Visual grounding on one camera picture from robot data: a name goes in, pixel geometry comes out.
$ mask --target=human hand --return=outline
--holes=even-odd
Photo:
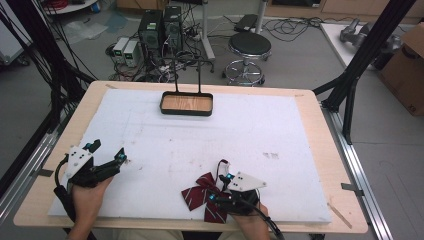
[[[259,203],[257,208],[259,208],[265,216],[268,216],[268,208]],[[268,225],[266,222],[258,215],[256,211],[253,211],[248,216],[241,215],[231,215],[237,224],[240,226],[244,236],[248,240],[269,240]]]
[[[110,177],[94,188],[84,188],[77,185],[72,187],[76,219],[74,227],[68,234],[68,239],[87,239],[102,206],[106,188],[112,179],[113,177]]]

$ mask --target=white plastic part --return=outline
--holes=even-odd
[[[93,154],[88,150],[71,146],[71,149],[69,149],[68,167],[65,171],[66,178],[72,178],[92,156]]]
[[[228,189],[239,192],[246,192],[262,187],[266,187],[266,182],[242,172],[238,172],[231,183],[228,184]]]

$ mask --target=power supply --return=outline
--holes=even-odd
[[[116,63],[125,63],[125,57],[123,53],[129,40],[130,39],[127,37],[121,37],[116,43],[115,47],[113,47],[113,59]]]
[[[124,50],[125,62],[128,67],[136,67],[141,58],[137,40],[130,40]]]

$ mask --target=wooden table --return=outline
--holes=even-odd
[[[58,140],[44,169],[55,170],[59,161],[71,145],[78,144],[93,115],[108,89],[141,89],[173,91],[172,84],[133,83],[97,81],[91,84],[68,126]],[[196,92],[197,85],[179,86],[180,91]],[[330,224],[284,224],[277,223],[283,232],[308,233],[364,233],[367,231],[363,212],[352,191],[343,190],[341,183],[350,183],[344,165],[337,151],[330,130],[312,91],[296,89],[246,88],[229,86],[202,86],[203,92],[234,93],[253,95],[276,95],[294,97],[307,134],[315,165],[321,179],[322,188],[331,212]],[[54,177],[39,176],[23,204],[15,215],[18,226],[70,227],[67,217],[53,217],[47,214],[54,199]],[[139,229],[180,229],[197,231],[234,231],[235,224],[212,224],[203,221],[152,220],[130,218],[99,218],[95,224],[99,228],[139,228]]]

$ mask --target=metal stool legs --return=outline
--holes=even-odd
[[[261,68],[248,58],[231,62],[223,72],[223,77],[226,77],[228,85],[236,83],[239,85],[255,84],[262,85],[265,82],[265,76],[262,74]]]

